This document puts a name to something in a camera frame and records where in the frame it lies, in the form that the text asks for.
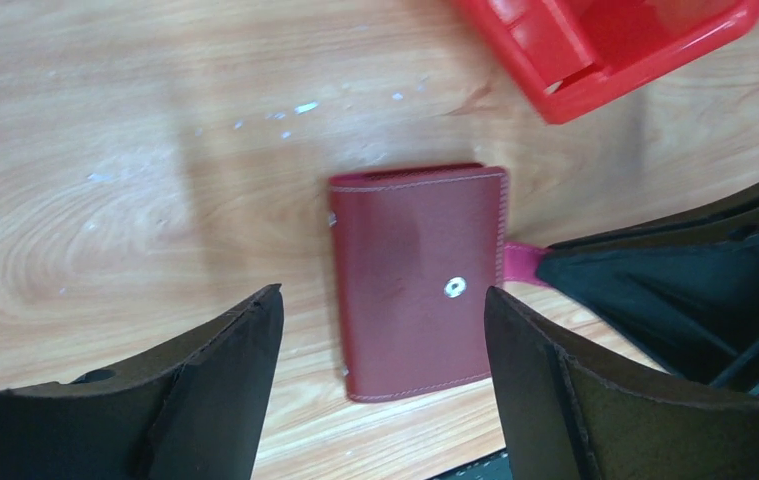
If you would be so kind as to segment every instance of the wooden table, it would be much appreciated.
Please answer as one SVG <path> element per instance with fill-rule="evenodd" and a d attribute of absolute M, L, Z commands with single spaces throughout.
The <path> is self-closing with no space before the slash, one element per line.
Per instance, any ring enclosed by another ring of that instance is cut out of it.
<path fill-rule="evenodd" d="M 759 27 L 548 127 L 442 0 L 0 1 L 0 388 L 70 381 L 282 282 L 255 478 L 422 479 L 497 450 L 488 382 L 364 406 L 340 378 L 325 178 L 470 159 L 511 170 L 511 237 L 538 244 L 747 187 Z M 641 359 L 559 295 L 511 290 Z"/>

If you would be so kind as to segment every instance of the white speck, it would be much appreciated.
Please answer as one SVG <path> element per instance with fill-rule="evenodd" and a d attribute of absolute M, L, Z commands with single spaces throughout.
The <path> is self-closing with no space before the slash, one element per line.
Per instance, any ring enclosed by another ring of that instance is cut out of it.
<path fill-rule="evenodd" d="M 91 173 L 88 175 L 88 180 L 91 182 L 110 182 L 114 179 L 113 175 L 107 175 L 107 174 L 101 174 L 101 173 Z"/>
<path fill-rule="evenodd" d="M 297 115 L 302 115 L 303 113 L 310 112 L 319 106 L 320 106 L 320 103 L 318 102 L 306 103 L 305 105 L 300 105 L 294 108 L 294 113 L 296 113 Z"/>

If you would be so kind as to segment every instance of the red basket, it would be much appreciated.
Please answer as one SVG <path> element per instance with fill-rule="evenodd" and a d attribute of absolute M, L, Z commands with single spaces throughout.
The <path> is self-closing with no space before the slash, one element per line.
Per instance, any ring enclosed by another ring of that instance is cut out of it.
<path fill-rule="evenodd" d="M 549 123 L 749 32 L 759 0 L 454 0 Z"/>

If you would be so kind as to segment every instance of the brown leather wallet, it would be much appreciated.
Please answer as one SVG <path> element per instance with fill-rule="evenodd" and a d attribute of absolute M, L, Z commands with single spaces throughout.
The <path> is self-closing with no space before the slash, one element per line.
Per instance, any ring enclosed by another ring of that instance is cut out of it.
<path fill-rule="evenodd" d="M 335 176 L 346 384 L 374 403 L 490 376 L 482 312 L 503 282 L 508 174 L 477 163 Z"/>

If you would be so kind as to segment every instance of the wallet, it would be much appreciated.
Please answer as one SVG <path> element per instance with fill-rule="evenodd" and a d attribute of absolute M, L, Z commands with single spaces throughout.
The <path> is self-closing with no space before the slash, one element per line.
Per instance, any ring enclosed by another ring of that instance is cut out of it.
<path fill-rule="evenodd" d="M 545 250 L 506 244 L 508 174 L 478 163 L 330 180 L 347 393 L 375 403 L 490 376 L 485 293 L 534 278 Z"/>

